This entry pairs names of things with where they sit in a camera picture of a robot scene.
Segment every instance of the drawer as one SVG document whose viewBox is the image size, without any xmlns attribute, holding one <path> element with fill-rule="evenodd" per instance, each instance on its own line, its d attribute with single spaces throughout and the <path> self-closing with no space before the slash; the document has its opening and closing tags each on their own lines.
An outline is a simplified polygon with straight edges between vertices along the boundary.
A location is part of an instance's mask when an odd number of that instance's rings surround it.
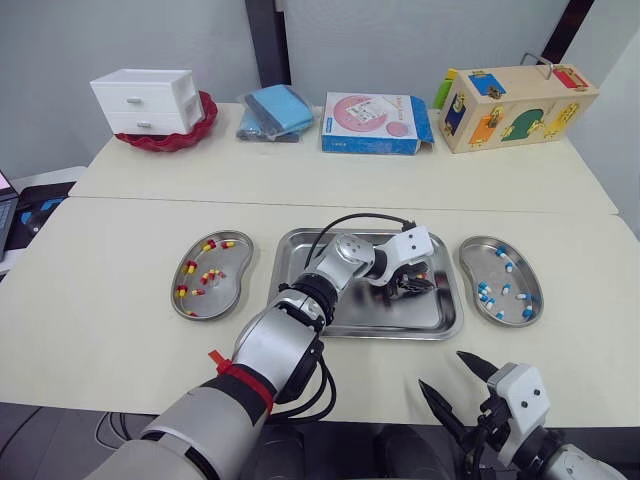
<svg viewBox="0 0 640 480">
<path fill-rule="evenodd" d="M 92 87 L 104 112 L 177 113 L 181 107 L 176 103 L 169 85 Z"/>
<path fill-rule="evenodd" d="M 177 113 L 105 112 L 105 115 L 113 133 L 169 135 L 191 131 L 191 127 L 185 125 Z"/>
</svg>

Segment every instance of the rectangular metal tray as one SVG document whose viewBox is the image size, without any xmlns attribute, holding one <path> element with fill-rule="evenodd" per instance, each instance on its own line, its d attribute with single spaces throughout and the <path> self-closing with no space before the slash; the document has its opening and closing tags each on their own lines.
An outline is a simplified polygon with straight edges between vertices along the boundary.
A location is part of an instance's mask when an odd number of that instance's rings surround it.
<svg viewBox="0 0 640 480">
<path fill-rule="evenodd" d="M 304 270 L 306 256 L 319 232 L 320 229 L 304 228 L 282 237 L 276 252 L 269 301 L 278 294 L 279 284 L 293 282 Z M 398 233 L 336 229 L 318 243 L 317 251 L 340 232 L 357 235 L 374 245 L 385 243 Z M 423 295 L 393 299 L 385 304 L 379 296 L 372 295 L 366 280 L 356 280 L 344 292 L 336 306 L 334 321 L 323 335 L 412 340 L 446 340 L 455 335 L 462 327 L 463 314 L 451 259 L 440 238 L 431 234 L 431 241 L 434 253 L 426 259 L 429 267 L 427 278 L 434 282 L 434 274 L 438 273 L 444 279 L 437 289 Z"/>
</svg>

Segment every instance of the cable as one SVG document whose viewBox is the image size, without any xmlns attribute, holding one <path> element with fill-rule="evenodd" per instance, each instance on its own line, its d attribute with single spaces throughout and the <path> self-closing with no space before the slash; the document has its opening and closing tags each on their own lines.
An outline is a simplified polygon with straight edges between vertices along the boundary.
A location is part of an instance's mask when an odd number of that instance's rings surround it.
<svg viewBox="0 0 640 480">
<path fill-rule="evenodd" d="M 123 442 L 126 442 L 127 439 L 124 437 L 124 435 L 122 435 L 118 429 L 116 428 L 116 426 L 113 423 L 113 415 L 115 412 L 109 412 L 109 426 L 111 427 L 111 431 L 113 432 L 113 434 L 118 437 L 120 440 L 122 440 Z"/>
<path fill-rule="evenodd" d="M 331 399 L 329 400 L 329 404 L 324 408 L 324 410 L 314 415 L 309 415 L 308 417 L 289 418 L 288 419 L 289 423 L 297 424 L 297 423 L 315 422 L 317 420 L 323 419 L 324 417 L 329 415 L 329 413 L 331 413 L 331 410 L 333 410 L 333 407 L 336 404 L 337 394 L 336 394 L 336 382 L 333 380 L 333 376 L 331 375 L 331 372 L 329 371 L 329 369 L 327 369 L 327 380 L 329 380 L 329 387 L 331 388 Z"/>
<path fill-rule="evenodd" d="M 38 407 L 36 408 L 33 412 L 31 412 L 29 414 L 29 416 L 27 418 L 25 418 L 23 420 L 23 422 L 18 426 L 18 428 L 15 429 L 15 431 L 11 434 L 11 436 L 9 437 L 9 439 L 5 442 L 5 444 L 3 445 L 3 447 L 0 449 L 0 458 L 2 458 L 2 454 L 5 452 L 5 450 L 9 447 L 9 444 L 11 443 L 11 441 L 16 437 L 16 435 L 18 435 L 18 432 L 20 432 L 20 430 L 22 430 L 24 428 L 24 426 L 29 423 L 29 420 L 31 420 L 33 417 L 35 417 L 36 413 L 38 413 L 40 410 L 42 410 L 42 407 Z"/>
<path fill-rule="evenodd" d="M 102 424 L 104 423 L 105 419 L 107 418 L 107 415 L 109 415 L 109 412 L 104 412 L 102 414 L 102 417 L 100 417 L 100 421 L 97 423 L 95 430 L 93 431 L 93 439 L 96 441 L 96 443 L 98 443 L 98 445 L 104 447 L 104 448 L 108 448 L 109 450 L 117 450 L 118 447 L 114 447 L 113 445 L 109 445 L 108 443 L 103 442 L 102 440 L 100 440 L 100 428 L 102 427 Z"/>
<path fill-rule="evenodd" d="M 324 359 L 320 357 L 318 359 L 318 363 L 320 363 L 320 373 L 322 375 L 322 379 L 320 380 L 320 386 L 318 387 L 318 390 L 316 391 L 316 393 L 314 393 L 313 396 L 306 403 L 304 403 L 303 405 L 300 405 L 299 407 L 292 408 L 291 410 L 287 410 L 285 412 L 274 413 L 269 417 L 267 422 L 280 423 L 280 421 L 286 420 L 289 417 L 293 417 L 294 415 L 299 415 L 303 412 L 306 412 L 311 407 L 313 407 L 316 403 L 318 403 L 318 400 L 324 393 L 325 388 L 327 386 L 327 368 L 326 368 L 326 365 L 324 365 L 323 367 Z"/>
<path fill-rule="evenodd" d="M 478 438 L 476 439 L 475 448 L 473 449 L 473 463 L 471 466 L 471 478 L 473 480 L 480 480 L 480 457 L 484 453 L 484 442 L 487 439 L 488 432 L 484 429 L 478 432 Z"/>
<path fill-rule="evenodd" d="M 318 359 L 318 363 L 320 363 L 320 368 L 323 370 L 324 375 L 326 376 L 326 379 L 329 382 L 329 387 L 331 389 L 331 398 L 329 400 L 329 404 L 321 412 L 318 412 L 318 413 L 313 414 L 313 415 L 309 415 L 308 417 L 293 417 L 293 418 L 285 417 L 285 418 L 279 418 L 276 422 L 273 422 L 273 423 L 289 424 L 290 425 L 290 424 L 314 422 L 316 420 L 320 420 L 320 419 L 326 417 L 327 415 L 329 415 L 331 410 L 333 410 L 333 407 L 336 404 L 336 398 L 337 398 L 336 382 L 334 381 L 333 376 L 331 375 L 331 371 L 329 370 L 329 368 L 325 364 L 324 358 L 320 357 Z M 290 414 L 291 411 L 300 409 L 300 411 L 296 412 L 296 414 L 298 414 L 298 413 L 302 413 L 305 410 L 308 410 L 315 403 L 317 403 L 317 399 L 320 398 L 320 396 L 322 395 L 322 392 L 324 391 L 324 388 L 318 389 L 318 391 L 320 392 L 320 394 L 318 394 L 318 392 L 316 392 L 316 394 L 313 396 L 313 398 L 310 399 L 304 405 L 301 405 L 300 407 L 298 407 L 296 409 L 292 409 L 289 412 L 282 412 L 282 413 Z"/>
<path fill-rule="evenodd" d="M 124 413 L 120 413 L 120 427 L 122 427 L 122 433 L 124 434 L 127 440 L 131 440 L 131 435 L 129 434 L 129 429 L 127 428 L 127 420 L 124 416 Z"/>
<path fill-rule="evenodd" d="M 411 222 L 409 220 L 405 220 L 404 218 L 400 218 L 400 217 L 394 217 L 393 215 L 385 215 L 384 213 L 353 213 L 351 215 L 345 215 L 344 217 L 340 217 L 337 220 L 334 220 L 329 225 L 324 227 L 320 231 L 320 233 L 318 233 L 318 236 L 313 241 L 313 244 L 311 245 L 311 249 L 307 254 L 307 259 L 304 262 L 304 268 L 307 268 L 309 266 L 309 262 L 311 261 L 313 252 L 315 251 L 316 247 L 318 246 L 318 242 L 322 239 L 324 234 L 327 233 L 331 228 L 333 228 L 338 223 L 344 222 L 345 220 L 351 220 L 352 218 L 382 218 L 383 220 L 391 220 L 394 222 L 401 223 L 403 231 L 405 229 L 413 228 L 416 226 L 415 222 Z"/>
</svg>

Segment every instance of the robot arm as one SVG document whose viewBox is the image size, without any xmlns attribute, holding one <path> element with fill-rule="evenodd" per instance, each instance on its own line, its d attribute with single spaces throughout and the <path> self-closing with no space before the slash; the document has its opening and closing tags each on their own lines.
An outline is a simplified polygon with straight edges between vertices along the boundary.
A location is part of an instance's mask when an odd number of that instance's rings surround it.
<svg viewBox="0 0 640 480">
<path fill-rule="evenodd" d="M 433 253 L 425 227 L 374 247 L 336 235 L 292 285 L 245 327 L 219 375 L 187 392 L 126 442 L 88 480 L 235 479 L 273 403 L 300 396 L 322 352 L 319 335 L 345 288 L 365 277 L 385 285 L 398 268 Z"/>
<path fill-rule="evenodd" d="M 623 480 L 609 465 L 591 458 L 560 439 L 543 425 L 550 402 L 537 368 L 507 363 L 498 369 L 467 352 L 458 356 L 487 383 L 489 398 L 480 405 L 478 425 L 467 430 L 453 415 L 451 405 L 431 386 L 419 381 L 434 415 L 467 454 L 467 473 L 479 478 L 484 443 L 498 452 L 505 467 L 513 463 L 523 479 Z"/>
</svg>

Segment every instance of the white table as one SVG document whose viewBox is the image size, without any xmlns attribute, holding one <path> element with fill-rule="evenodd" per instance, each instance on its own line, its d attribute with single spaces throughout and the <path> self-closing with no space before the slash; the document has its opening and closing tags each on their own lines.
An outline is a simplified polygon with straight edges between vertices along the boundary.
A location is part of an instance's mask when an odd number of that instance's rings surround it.
<svg viewBox="0 0 640 480">
<path fill-rule="evenodd" d="M 278 240 L 352 211 L 66 200 L 0 284 L 0 401 L 161 412 L 215 375 L 207 352 L 229 355 L 264 307 Z M 538 275 L 545 311 L 531 327 L 506 329 L 481 318 L 463 295 L 465 323 L 449 341 L 326 339 L 339 391 L 329 419 L 436 424 L 419 392 L 422 378 L 475 423 L 487 391 L 455 356 L 467 350 L 497 365 L 539 367 L 552 401 L 549 425 L 640 425 L 638 242 L 619 218 L 389 212 L 427 225 L 452 254 L 476 234 L 512 243 Z M 240 302 L 219 321 L 187 321 L 170 303 L 175 268 L 195 240 L 220 229 L 240 230 L 255 243 Z"/>
<path fill-rule="evenodd" d="M 319 120 L 300 143 L 235 138 L 242 107 L 220 104 L 213 133 L 193 148 L 149 153 L 115 138 L 72 196 L 434 210 L 617 213 L 568 139 L 453 155 L 436 139 L 415 156 L 320 148 Z"/>
</svg>

